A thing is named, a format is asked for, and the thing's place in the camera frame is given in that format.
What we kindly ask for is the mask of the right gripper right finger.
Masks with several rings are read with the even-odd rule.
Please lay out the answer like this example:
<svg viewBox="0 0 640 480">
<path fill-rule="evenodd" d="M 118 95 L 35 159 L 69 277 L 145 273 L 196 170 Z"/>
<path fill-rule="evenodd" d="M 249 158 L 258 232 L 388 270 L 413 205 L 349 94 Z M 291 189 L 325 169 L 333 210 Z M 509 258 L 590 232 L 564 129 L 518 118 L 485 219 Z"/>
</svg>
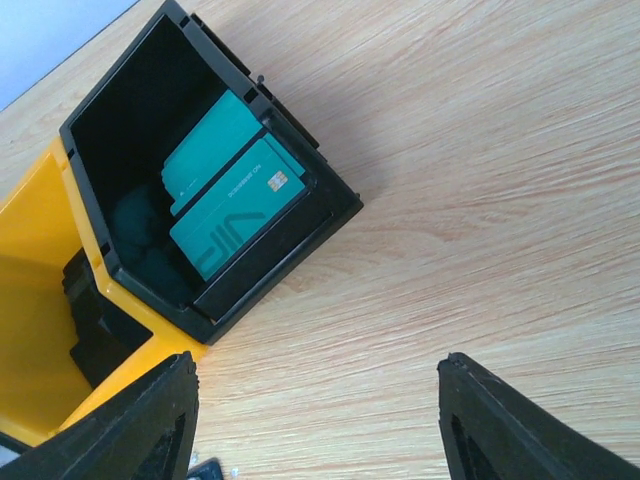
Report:
<svg viewBox="0 0 640 480">
<path fill-rule="evenodd" d="M 637 479 L 589 440 L 464 353 L 438 363 L 439 427 L 453 479 Z"/>
</svg>

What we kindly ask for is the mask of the dark blue card holder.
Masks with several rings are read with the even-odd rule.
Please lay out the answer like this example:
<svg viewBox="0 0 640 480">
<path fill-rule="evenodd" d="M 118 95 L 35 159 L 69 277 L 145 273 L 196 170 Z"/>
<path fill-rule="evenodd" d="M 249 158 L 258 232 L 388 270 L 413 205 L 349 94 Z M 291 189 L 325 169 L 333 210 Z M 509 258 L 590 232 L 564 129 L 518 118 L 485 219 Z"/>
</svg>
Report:
<svg viewBox="0 0 640 480">
<path fill-rule="evenodd" d="M 224 474 L 220 462 L 216 458 L 211 458 L 190 468 L 186 479 L 224 480 Z"/>
</svg>

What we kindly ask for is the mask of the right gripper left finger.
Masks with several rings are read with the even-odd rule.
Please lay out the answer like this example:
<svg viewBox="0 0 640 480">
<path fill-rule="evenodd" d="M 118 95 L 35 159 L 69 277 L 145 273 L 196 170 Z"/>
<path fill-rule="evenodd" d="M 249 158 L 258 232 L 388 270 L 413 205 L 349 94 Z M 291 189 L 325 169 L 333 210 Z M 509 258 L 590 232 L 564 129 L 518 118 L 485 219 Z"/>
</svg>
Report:
<svg viewBox="0 0 640 480">
<path fill-rule="evenodd" d="M 3 479 L 185 479 L 196 365 L 173 354 L 90 414 L 1 468 Z"/>
</svg>

